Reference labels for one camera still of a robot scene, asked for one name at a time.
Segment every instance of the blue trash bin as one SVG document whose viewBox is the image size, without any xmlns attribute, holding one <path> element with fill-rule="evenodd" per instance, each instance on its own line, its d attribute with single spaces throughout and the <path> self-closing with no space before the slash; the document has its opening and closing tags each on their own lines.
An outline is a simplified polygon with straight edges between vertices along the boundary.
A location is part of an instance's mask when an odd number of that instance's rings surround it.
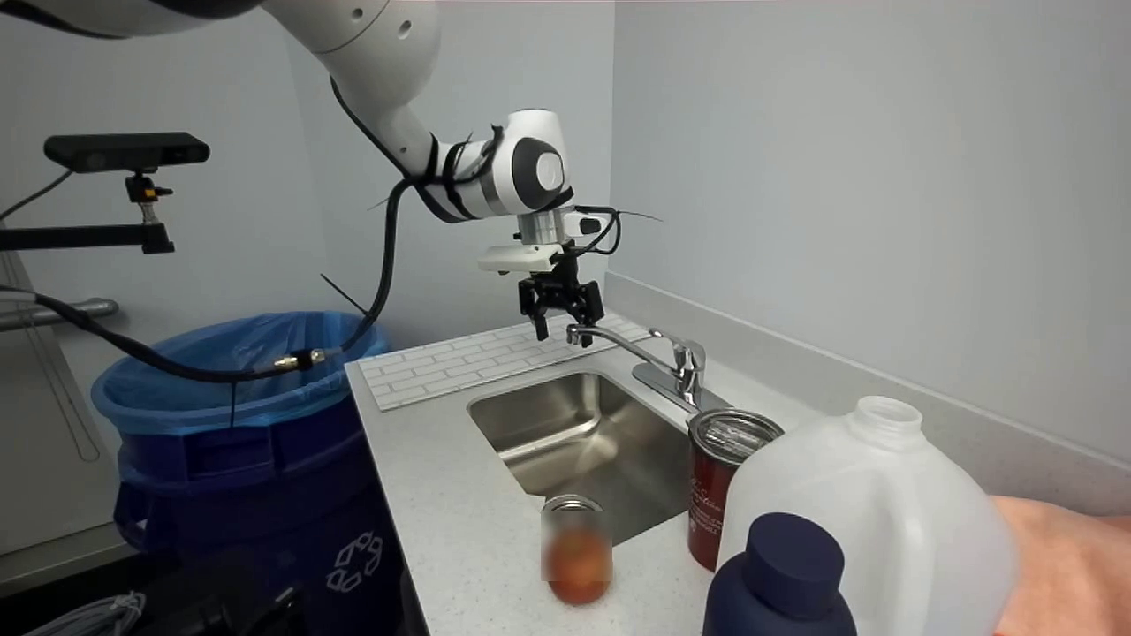
<svg viewBox="0 0 1131 636">
<path fill-rule="evenodd" d="M 160 349 L 194 367 L 264 367 L 293 349 L 331 349 L 355 324 L 349 314 L 260 314 Z M 381 349 L 381 331 L 369 331 L 349 357 Z M 112 517 L 127 543 L 179 561 L 240 556 L 264 606 L 300 589 L 317 636 L 394 632 L 403 556 L 342 365 L 236 393 L 112 365 L 93 393 L 123 438 Z"/>
</svg>

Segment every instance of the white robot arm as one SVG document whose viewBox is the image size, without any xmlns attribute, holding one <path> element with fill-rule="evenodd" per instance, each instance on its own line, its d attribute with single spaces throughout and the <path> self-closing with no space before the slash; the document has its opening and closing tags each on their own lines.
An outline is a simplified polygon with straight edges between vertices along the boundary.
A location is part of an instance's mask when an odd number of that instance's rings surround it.
<svg viewBox="0 0 1131 636">
<path fill-rule="evenodd" d="M 533 324 L 544 307 L 601 322 L 596 285 L 575 282 L 558 212 L 573 197 L 558 117 L 524 111 L 482 141 L 437 141 L 415 117 L 410 104 L 437 53 L 434 0 L 0 0 L 2 16 L 101 40 L 184 32 L 251 6 L 270 12 L 328 66 L 342 111 L 437 219 L 518 219 L 518 245 L 492 250 L 485 265 L 531 275 L 524 314 L 537 311 Z"/>
</svg>

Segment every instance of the black cable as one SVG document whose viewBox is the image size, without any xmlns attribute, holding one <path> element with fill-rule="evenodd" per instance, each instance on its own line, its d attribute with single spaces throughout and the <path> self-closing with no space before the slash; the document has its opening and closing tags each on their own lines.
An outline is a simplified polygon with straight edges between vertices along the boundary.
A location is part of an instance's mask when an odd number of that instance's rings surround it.
<svg viewBox="0 0 1131 636">
<path fill-rule="evenodd" d="M 337 290 L 356 314 L 364 314 L 364 307 L 356 305 L 356 298 L 349 298 L 337 279 L 328 279 L 324 271 L 317 275 L 328 290 Z"/>
<path fill-rule="evenodd" d="M 55 181 L 50 181 L 46 188 L 31 191 L 28 197 L 6 205 L 6 208 L 0 212 L 0 224 L 6 224 L 13 212 L 28 208 L 28 205 L 40 201 L 41 194 L 55 191 L 65 181 L 71 181 L 71 169 L 59 172 Z"/>
<path fill-rule="evenodd" d="M 93 331 L 98 338 L 106 338 L 108 347 L 117 347 L 120 355 L 148 365 L 148 367 L 160 367 L 165 375 L 176 375 L 176 380 L 191 380 L 191 382 L 258 382 L 258 380 L 275 380 L 275 375 L 290 375 L 293 367 L 260 367 L 260 370 L 207 370 L 207 367 L 186 367 L 179 362 L 170 362 L 154 349 L 148 349 L 146 342 L 130 338 L 130 336 L 120 336 L 120 331 L 108 331 L 101 330 L 95 320 L 82 314 L 77 307 L 55 301 L 55 298 L 46 298 L 46 294 L 35 294 L 35 305 L 40 307 L 50 307 L 55 311 L 65 322 L 71 322 L 75 330 L 82 331 Z"/>
<path fill-rule="evenodd" d="M 349 338 L 342 342 L 342 349 L 355 349 L 362 342 L 362 336 L 381 320 L 385 305 L 388 305 L 388 294 L 394 294 L 394 268 L 395 268 L 395 215 L 401 215 L 401 197 L 410 191 L 410 188 L 429 188 L 429 183 L 437 183 L 437 188 L 459 188 L 459 183 L 472 183 L 482 181 L 492 162 L 495 162 L 495 153 L 497 153 L 497 141 L 501 141 L 501 128 L 492 130 L 492 141 L 485 145 L 482 153 L 482 165 L 471 169 L 467 176 L 403 176 L 388 197 L 385 197 L 385 256 L 381 256 L 381 282 L 379 282 L 379 294 L 370 301 L 370 307 L 364 311 L 364 320 L 356 322 L 356 330 L 349 331 Z"/>
<path fill-rule="evenodd" d="M 606 230 L 601 230 L 586 248 L 581 248 L 575 256 L 616 256 L 616 250 L 623 248 L 623 234 L 624 234 L 623 212 L 619 212 L 619 208 L 608 208 L 608 205 L 584 205 L 584 212 L 586 212 L 586 215 L 608 215 L 608 224 L 606 224 Z"/>
</svg>

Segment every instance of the countertop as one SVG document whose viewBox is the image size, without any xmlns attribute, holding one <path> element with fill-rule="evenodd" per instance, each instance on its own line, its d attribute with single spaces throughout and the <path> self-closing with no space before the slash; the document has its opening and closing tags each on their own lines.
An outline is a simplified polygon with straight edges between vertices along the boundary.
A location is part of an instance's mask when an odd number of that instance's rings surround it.
<svg viewBox="0 0 1131 636">
<path fill-rule="evenodd" d="M 558 342 L 547 342 L 547 349 L 561 349 L 561 330 L 556 330 L 550 338 Z M 670 347 L 662 338 L 644 347 L 670 357 Z M 547 357 L 544 367 L 518 380 L 394 410 L 388 402 L 379 407 L 364 365 L 345 367 L 422 613 L 434 636 L 701 632 L 709 574 L 685 550 L 685 512 L 619 543 L 611 550 L 611 589 L 590 609 L 569 609 L 556 601 L 542 574 L 550 530 L 537 503 L 524 495 L 467 415 L 467 407 L 485 397 L 596 370 L 670 427 L 685 431 L 685 410 L 644 389 L 629 375 L 635 365 L 624 349 L 586 355 L 581 362 Z M 739 410 L 768 415 L 786 431 L 822 418 L 714 362 L 707 365 L 703 387 Z"/>
</svg>

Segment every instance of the stainless steel sink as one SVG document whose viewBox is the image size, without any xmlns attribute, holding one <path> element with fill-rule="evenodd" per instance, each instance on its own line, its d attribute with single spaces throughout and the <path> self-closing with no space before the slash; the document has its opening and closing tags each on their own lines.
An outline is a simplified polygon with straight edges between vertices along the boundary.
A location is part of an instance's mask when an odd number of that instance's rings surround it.
<svg viewBox="0 0 1131 636">
<path fill-rule="evenodd" d="M 688 438 L 601 375 L 569 375 L 471 407 L 528 495 L 584 495 L 623 543 L 688 503 Z"/>
</svg>

